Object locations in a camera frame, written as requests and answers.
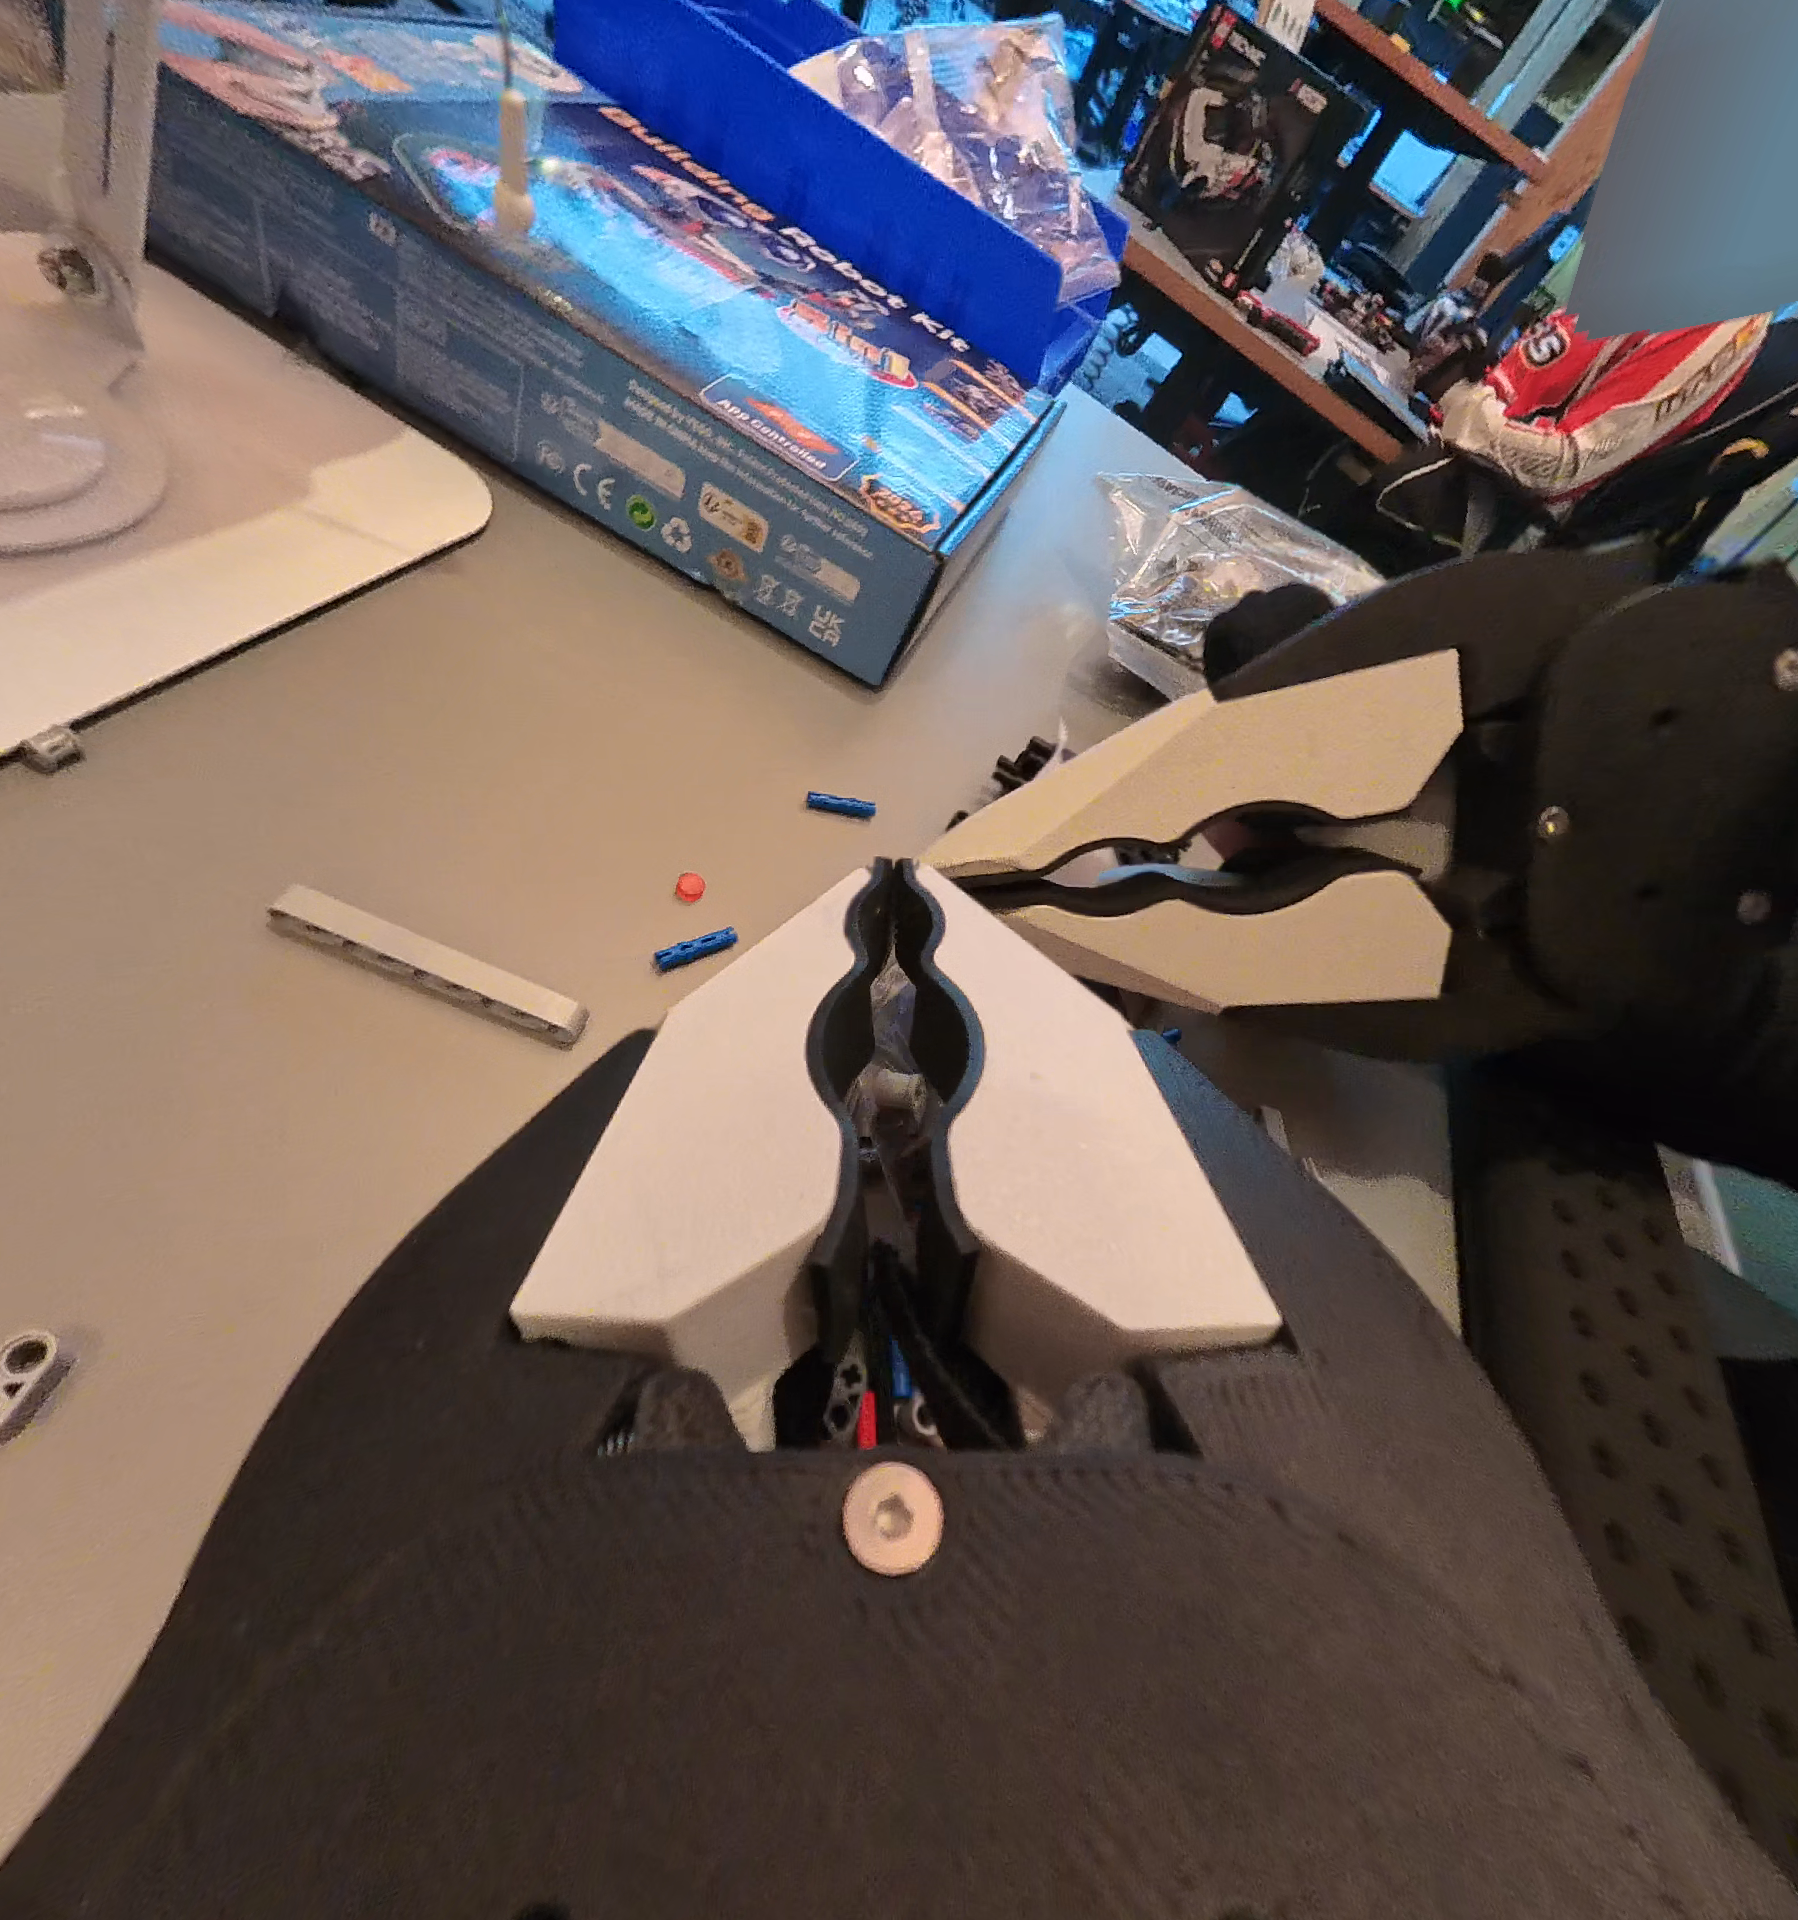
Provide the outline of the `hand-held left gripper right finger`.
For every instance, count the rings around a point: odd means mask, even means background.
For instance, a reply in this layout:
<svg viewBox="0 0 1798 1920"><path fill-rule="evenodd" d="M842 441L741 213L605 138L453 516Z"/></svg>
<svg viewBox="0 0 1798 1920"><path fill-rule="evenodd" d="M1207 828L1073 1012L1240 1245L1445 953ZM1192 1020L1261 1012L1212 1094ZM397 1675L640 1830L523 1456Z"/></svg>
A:
<svg viewBox="0 0 1798 1920"><path fill-rule="evenodd" d="M918 863L897 867L925 1085L897 1342L940 1434L1018 1448L1130 1362L1261 1349L1282 1320L1134 1030Z"/></svg>

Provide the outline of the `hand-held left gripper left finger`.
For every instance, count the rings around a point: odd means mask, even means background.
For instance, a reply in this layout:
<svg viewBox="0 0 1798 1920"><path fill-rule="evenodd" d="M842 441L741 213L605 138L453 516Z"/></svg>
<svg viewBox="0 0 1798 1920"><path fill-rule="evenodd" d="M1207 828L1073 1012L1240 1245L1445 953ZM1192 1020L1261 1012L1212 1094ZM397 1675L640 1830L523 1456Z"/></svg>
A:
<svg viewBox="0 0 1798 1920"><path fill-rule="evenodd" d="M818 1336L804 1268L842 1182L806 1037L859 967L848 911L889 868L849 873L671 1007L510 1302L526 1341L707 1376L749 1448Z"/></svg>

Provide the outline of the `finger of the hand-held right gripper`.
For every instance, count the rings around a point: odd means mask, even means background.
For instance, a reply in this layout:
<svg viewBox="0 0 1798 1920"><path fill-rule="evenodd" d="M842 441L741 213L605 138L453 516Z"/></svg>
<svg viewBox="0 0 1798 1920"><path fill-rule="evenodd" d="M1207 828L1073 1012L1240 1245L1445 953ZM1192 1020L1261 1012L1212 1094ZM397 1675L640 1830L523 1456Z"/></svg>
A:
<svg viewBox="0 0 1798 1920"><path fill-rule="evenodd" d="M1239 811L1379 820L1420 797L1461 730L1451 649L1229 700L1191 693L971 812L925 863L959 880L1041 877L1108 844L1176 846Z"/></svg>
<svg viewBox="0 0 1798 1920"><path fill-rule="evenodd" d="M1390 863L999 874L977 877L975 900L1078 978L1203 1012L1436 1000L1455 944L1420 878Z"/></svg>

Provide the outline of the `clear bag of dark pieces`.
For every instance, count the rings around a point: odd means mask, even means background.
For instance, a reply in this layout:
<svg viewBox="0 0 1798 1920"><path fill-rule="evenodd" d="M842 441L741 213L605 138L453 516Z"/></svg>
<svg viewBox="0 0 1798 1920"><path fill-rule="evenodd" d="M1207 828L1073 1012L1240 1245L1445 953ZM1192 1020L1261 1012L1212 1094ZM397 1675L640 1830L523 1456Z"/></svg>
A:
<svg viewBox="0 0 1798 1920"><path fill-rule="evenodd" d="M1203 685L1203 632L1257 589L1317 588L1330 609L1384 575L1254 495L1201 478L1101 472L1112 663L1166 698Z"/></svg>

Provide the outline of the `pile of small building pieces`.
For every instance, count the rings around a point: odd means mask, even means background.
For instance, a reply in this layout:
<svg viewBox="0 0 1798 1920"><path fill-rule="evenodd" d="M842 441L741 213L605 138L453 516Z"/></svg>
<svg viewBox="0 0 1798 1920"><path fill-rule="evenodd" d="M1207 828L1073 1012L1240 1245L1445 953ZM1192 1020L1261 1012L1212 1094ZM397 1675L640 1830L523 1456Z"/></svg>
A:
<svg viewBox="0 0 1798 1920"><path fill-rule="evenodd" d="M1003 1366L979 1347L979 1282L1003 1252L983 1245L959 1193L951 1133L1002 1063L1002 1033L946 970L948 914L923 864L873 863L892 868L848 911L859 967L824 996L806 1037L815 1087L842 1119L844 1156L833 1216L804 1268L818 1336L772 1384L774 1445L1016 1453L1031 1445L1023 1400L1034 1398L1052 1409L1044 1448L1195 1454L1158 1362L1098 1361L1045 1394L1023 1361ZM871 1057L871 983L894 955L917 984L913 1051L938 1096L902 1193L865 1169L848 1110Z"/></svg>

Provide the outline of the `light grey long beam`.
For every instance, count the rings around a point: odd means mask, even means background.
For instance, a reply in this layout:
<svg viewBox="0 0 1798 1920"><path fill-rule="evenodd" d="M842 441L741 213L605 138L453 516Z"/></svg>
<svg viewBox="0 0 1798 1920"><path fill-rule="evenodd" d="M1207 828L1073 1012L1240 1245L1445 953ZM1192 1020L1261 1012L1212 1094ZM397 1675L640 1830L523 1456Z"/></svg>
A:
<svg viewBox="0 0 1798 1920"><path fill-rule="evenodd" d="M268 901L263 916L282 938L538 1040L573 1048L587 1027L587 1012L575 997L307 886L288 886Z"/></svg>

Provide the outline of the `wooden background desk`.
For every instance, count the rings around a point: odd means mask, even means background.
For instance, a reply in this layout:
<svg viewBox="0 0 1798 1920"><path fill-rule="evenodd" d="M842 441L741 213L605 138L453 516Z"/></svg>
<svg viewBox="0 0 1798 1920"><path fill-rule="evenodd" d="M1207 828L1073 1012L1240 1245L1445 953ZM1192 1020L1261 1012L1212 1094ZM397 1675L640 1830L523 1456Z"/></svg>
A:
<svg viewBox="0 0 1798 1920"><path fill-rule="evenodd" d="M1252 327L1156 229L1141 225L1127 237L1121 272L1127 296L1145 320L1156 322L1158 333L1181 346L1181 364L1166 380L1173 392L1153 394L1145 412L1147 427L1186 420L1198 375L1223 371L1244 375L1251 394L1263 391L1305 412L1379 464L1425 441L1425 424L1406 407L1367 396L1349 373L1316 369L1295 346Z"/></svg>

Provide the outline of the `black printed cardboard box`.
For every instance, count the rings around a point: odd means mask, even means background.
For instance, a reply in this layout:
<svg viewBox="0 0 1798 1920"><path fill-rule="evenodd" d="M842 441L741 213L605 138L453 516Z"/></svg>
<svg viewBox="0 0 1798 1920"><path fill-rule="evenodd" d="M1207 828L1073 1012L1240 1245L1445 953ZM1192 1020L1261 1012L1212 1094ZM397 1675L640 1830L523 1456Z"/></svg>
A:
<svg viewBox="0 0 1798 1920"><path fill-rule="evenodd" d="M1366 102L1237 7L1198 12L1119 178L1127 206L1216 292L1254 290Z"/></svg>

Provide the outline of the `purple tinted clear bag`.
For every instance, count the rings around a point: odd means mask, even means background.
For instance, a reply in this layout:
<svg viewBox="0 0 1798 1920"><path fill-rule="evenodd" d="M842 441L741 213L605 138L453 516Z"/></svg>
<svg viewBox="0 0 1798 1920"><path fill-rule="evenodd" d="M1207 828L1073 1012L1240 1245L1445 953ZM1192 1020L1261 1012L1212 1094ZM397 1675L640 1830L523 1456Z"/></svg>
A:
<svg viewBox="0 0 1798 1920"><path fill-rule="evenodd" d="M1056 259L1061 303L1115 286L1124 245L1085 187L1060 14L856 35L790 76Z"/></svg>

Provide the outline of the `grey two-hole connector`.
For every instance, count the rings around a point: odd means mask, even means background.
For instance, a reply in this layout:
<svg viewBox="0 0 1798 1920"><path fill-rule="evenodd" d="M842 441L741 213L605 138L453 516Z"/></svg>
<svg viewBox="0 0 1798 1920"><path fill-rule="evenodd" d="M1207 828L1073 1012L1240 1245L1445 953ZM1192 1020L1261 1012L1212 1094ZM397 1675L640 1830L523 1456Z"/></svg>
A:
<svg viewBox="0 0 1798 1920"><path fill-rule="evenodd" d="M20 1330L0 1342L0 1447L39 1416L72 1362L71 1345L50 1330Z"/></svg>

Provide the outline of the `blue cardboard toy box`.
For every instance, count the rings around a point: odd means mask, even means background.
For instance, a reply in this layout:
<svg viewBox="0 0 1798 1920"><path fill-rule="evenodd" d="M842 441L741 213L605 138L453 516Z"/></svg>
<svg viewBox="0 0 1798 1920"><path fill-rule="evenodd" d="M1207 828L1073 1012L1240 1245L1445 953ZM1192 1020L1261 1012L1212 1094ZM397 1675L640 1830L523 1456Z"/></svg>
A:
<svg viewBox="0 0 1798 1920"><path fill-rule="evenodd" d="M166 259L862 685L1054 433L503 7L163 4L160 48Z"/></svg>

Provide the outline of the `blue plastic bin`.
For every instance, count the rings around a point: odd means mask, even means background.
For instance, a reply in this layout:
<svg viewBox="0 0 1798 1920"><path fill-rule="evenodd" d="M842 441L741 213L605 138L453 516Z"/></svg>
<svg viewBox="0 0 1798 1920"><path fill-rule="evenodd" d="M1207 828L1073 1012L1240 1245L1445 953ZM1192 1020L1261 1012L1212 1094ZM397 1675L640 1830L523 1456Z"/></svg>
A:
<svg viewBox="0 0 1798 1920"><path fill-rule="evenodd" d="M648 130L1027 384L1078 369L1109 301L852 123L790 64L852 40L823 4L557 2L552 52Z"/></svg>

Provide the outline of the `white and wood book stand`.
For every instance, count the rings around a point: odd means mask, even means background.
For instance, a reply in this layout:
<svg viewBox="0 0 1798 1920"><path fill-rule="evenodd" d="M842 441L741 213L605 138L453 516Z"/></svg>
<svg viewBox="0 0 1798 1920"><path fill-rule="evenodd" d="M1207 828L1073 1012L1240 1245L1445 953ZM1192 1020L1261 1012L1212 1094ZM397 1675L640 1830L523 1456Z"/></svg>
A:
<svg viewBox="0 0 1798 1920"><path fill-rule="evenodd" d="M326 132L224 4L0 4L0 763L472 541L462 459L146 259L163 76Z"/></svg>

